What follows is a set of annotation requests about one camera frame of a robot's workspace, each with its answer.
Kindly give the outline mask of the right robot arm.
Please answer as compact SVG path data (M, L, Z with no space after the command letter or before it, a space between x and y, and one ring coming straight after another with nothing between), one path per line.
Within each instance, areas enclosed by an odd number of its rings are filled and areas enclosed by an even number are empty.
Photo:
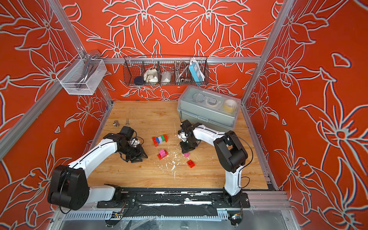
M228 206L236 206L240 202L241 171L246 166L248 153L235 132L219 132L201 123L192 124L185 120L181 123L178 138L182 140L182 154L195 150L202 142L215 148L218 160L225 170L224 200Z

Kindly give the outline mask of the long red lego brick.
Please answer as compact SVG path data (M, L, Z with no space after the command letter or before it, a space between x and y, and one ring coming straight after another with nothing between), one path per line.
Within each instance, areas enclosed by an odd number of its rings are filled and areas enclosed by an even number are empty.
M161 159L165 158L166 156L168 156L168 154L166 152L164 152L164 153L159 153L157 156L161 160Z

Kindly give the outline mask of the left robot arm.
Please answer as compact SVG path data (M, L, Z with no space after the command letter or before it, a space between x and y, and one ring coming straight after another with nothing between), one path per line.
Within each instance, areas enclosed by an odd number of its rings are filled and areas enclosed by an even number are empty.
M48 203L69 210L79 210L86 204L98 202L121 205L124 202L121 187L112 184L89 186L88 178L104 160L115 153L127 163L142 162L148 158L143 143L144 139L128 126L122 127L119 133L108 133L86 154L53 170Z

